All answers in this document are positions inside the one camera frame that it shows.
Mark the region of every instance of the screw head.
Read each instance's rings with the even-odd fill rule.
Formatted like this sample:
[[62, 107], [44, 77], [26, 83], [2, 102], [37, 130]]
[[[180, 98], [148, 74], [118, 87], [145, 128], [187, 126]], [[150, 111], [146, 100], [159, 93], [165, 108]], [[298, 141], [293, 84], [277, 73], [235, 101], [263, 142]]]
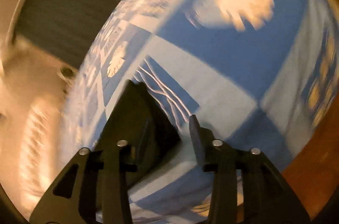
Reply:
[[128, 145], [128, 142], [126, 140], [120, 140], [117, 142], [118, 147], [125, 147]]
[[212, 141], [212, 145], [215, 146], [215, 147], [221, 147], [223, 144], [223, 141], [219, 140], [219, 139], [214, 139]]
[[251, 153], [254, 155], [259, 155], [261, 151], [259, 148], [254, 147], [254, 148], [251, 148]]
[[81, 148], [81, 149], [79, 150], [79, 154], [80, 154], [80, 155], [86, 155], [86, 154], [88, 154], [89, 152], [90, 152], [90, 149], [87, 148], [87, 147], [83, 147], [83, 148]]

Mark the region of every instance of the blue and white checkered cloth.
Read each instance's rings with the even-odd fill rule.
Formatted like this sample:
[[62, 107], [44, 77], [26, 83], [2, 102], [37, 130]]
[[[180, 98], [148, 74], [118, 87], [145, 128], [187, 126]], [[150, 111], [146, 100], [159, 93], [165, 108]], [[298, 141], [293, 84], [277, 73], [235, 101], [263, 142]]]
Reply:
[[125, 81], [145, 82], [183, 145], [129, 191], [133, 219], [202, 221], [213, 175], [196, 165], [189, 116], [283, 170], [336, 94], [338, 39], [327, 0], [122, 0], [65, 106], [61, 167], [95, 146]]

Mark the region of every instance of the blue fabric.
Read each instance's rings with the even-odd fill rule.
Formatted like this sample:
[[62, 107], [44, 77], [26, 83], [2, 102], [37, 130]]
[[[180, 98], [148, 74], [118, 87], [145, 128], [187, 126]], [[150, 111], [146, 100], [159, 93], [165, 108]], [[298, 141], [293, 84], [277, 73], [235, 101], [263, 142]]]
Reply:
[[[144, 82], [182, 145], [130, 189], [132, 216], [202, 221], [213, 175], [196, 166], [189, 116], [235, 148], [260, 148], [283, 170], [336, 95], [337, 39], [326, 0], [122, 0], [66, 103], [60, 167], [95, 146], [125, 81]], [[204, 212], [194, 209], [202, 204]]]

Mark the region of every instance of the silver screw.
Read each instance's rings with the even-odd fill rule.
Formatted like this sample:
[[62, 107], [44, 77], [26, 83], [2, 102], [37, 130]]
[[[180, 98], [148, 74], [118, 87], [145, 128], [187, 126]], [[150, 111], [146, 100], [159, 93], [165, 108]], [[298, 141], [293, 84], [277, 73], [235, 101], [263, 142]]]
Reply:
[[261, 151], [259, 148], [254, 147], [254, 148], [251, 148], [251, 153], [254, 155], [259, 155]]
[[80, 155], [86, 155], [90, 152], [89, 148], [83, 147], [79, 150]]
[[120, 140], [117, 142], [118, 147], [125, 147], [128, 145], [128, 142], [126, 140]]
[[212, 144], [215, 147], [221, 147], [223, 142], [221, 140], [219, 140], [219, 139], [215, 139], [215, 140], [212, 141]]

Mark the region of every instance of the brown wooden surface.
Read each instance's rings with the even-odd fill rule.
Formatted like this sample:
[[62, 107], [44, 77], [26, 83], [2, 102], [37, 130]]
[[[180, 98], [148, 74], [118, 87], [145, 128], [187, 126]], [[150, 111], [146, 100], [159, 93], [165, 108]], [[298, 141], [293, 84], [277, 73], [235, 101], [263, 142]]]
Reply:
[[339, 96], [283, 175], [314, 218], [339, 184]]

